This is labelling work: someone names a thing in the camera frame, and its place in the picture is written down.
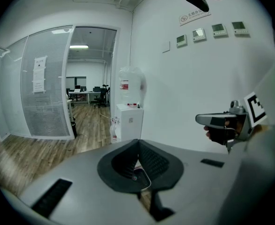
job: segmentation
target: chair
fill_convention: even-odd
[[[94,107],[98,106],[98,108],[100,108],[100,106],[106,106],[106,104],[105,104],[105,102],[106,102],[106,99],[105,99],[106,92],[107,92],[106,88],[101,88],[100,97],[95,98],[95,100],[98,101],[99,103],[94,105]]]
[[[69,93],[68,93],[69,91],[70,91],[70,89],[67,88],[67,96],[68,96],[68,99],[69,99],[69,100],[72,100],[72,101],[71,101],[71,106],[74,107],[74,99],[73,99],[73,98],[70,98],[70,95],[69,95]]]

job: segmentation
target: wall control panel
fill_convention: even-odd
[[[187,38],[186,35],[182,35],[177,38],[177,47],[182,47],[187,45]]]
[[[216,25],[212,25],[212,30],[213,30],[213,36],[215,38],[228,36],[226,27],[221,23],[216,24]]]
[[[205,35],[204,29],[199,28],[199,29],[193,31],[193,41],[198,42],[198,41],[202,41],[202,40],[206,40],[206,35]]]
[[[232,25],[233,25],[235,36],[249,35],[249,31],[245,27],[243,22],[233,22]]]

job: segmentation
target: black slot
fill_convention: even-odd
[[[33,205],[32,209],[40,215],[48,218],[72,182],[63,179],[57,180],[55,184]]]
[[[217,118],[217,117],[212,117],[210,124],[215,125],[215,126],[220,126],[224,127],[225,126],[226,119],[225,118]]]
[[[205,163],[207,165],[211,165],[211,166],[214,166],[214,167],[220,167],[220,168],[222,168],[223,165],[225,164],[223,162],[215,161],[215,160],[211,160],[211,159],[203,159],[201,161],[201,163]]]

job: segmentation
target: white cabinet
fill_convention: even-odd
[[[124,104],[117,104],[116,117],[118,118],[118,123],[115,132],[118,142],[141,138],[142,108],[132,108]]]

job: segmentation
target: ceiling light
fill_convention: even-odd
[[[70,48],[88,48],[88,45],[72,45]]]
[[[65,31],[64,29],[59,29],[59,30],[54,30],[54,31],[51,31],[53,34],[60,34],[60,33],[68,33],[68,32],[71,32],[72,29],[68,29],[67,31]]]

